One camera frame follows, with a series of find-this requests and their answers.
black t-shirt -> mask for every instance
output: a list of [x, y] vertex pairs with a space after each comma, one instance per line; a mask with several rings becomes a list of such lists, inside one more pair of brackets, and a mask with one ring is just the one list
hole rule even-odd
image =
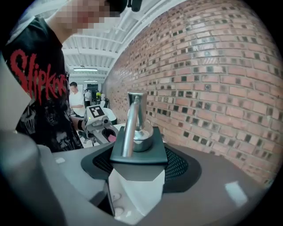
[[69, 83], [62, 44], [42, 18], [35, 18], [2, 53], [31, 97], [17, 125], [52, 152], [83, 148], [70, 116]]

metal pipe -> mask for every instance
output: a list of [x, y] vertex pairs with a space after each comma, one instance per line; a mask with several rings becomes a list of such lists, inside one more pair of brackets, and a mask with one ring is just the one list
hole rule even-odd
[[122, 150], [123, 157], [130, 157], [133, 153], [134, 133], [137, 126], [139, 104], [140, 100], [138, 99], [138, 96], [136, 96], [134, 102], [130, 106], [129, 116], [125, 128], [125, 139]]

brick wall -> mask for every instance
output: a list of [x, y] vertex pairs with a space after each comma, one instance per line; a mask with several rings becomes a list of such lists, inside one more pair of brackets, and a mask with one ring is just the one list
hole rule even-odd
[[165, 141], [222, 155], [268, 185], [282, 156], [282, 77], [277, 47], [245, 3], [189, 0], [131, 42], [103, 91], [123, 123], [127, 91], [147, 90], [147, 118]]

slipknot logo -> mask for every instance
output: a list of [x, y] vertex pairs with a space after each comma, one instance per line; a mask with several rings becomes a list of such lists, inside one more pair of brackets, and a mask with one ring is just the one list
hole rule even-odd
[[[21, 69], [18, 67], [18, 64], [16, 62], [17, 57], [22, 58], [22, 67]], [[58, 87], [59, 95], [62, 96], [62, 91], [66, 93], [66, 88], [64, 86], [64, 83], [67, 82], [67, 79], [65, 75], [60, 75], [60, 80], [58, 78], [55, 78], [56, 73], [50, 76], [50, 70], [51, 65], [48, 64], [47, 66], [47, 72], [43, 70], [39, 70], [39, 65], [35, 64], [36, 54], [32, 54], [30, 57], [30, 63], [29, 63], [29, 71], [28, 71], [28, 80], [24, 74], [23, 71], [27, 68], [27, 59], [28, 56], [22, 51], [21, 49], [18, 49], [13, 52], [11, 55], [10, 61], [11, 61], [11, 70], [19, 77], [21, 81], [21, 86], [25, 90], [25, 92], [29, 93], [32, 97], [32, 91], [34, 92], [34, 98], [37, 100], [37, 94], [38, 94], [38, 100], [41, 105], [41, 87], [45, 85], [45, 92], [46, 92], [46, 98], [49, 98], [49, 91], [50, 93], [55, 97], [58, 98], [58, 96], [55, 94], [56, 92], [56, 86]]]

white ceiling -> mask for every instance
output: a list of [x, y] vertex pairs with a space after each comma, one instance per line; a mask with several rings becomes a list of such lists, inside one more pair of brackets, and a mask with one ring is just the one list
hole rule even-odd
[[[115, 23], [104, 28], [84, 30], [63, 43], [65, 63], [70, 79], [77, 83], [96, 80], [103, 83], [124, 49], [136, 35], [163, 12], [184, 0], [143, 0], [141, 10], [132, 12], [126, 8]], [[36, 0], [29, 13], [43, 18], [50, 17], [66, 0]], [[74, 68], [97, 68], [97, 72], [75, 72]]]

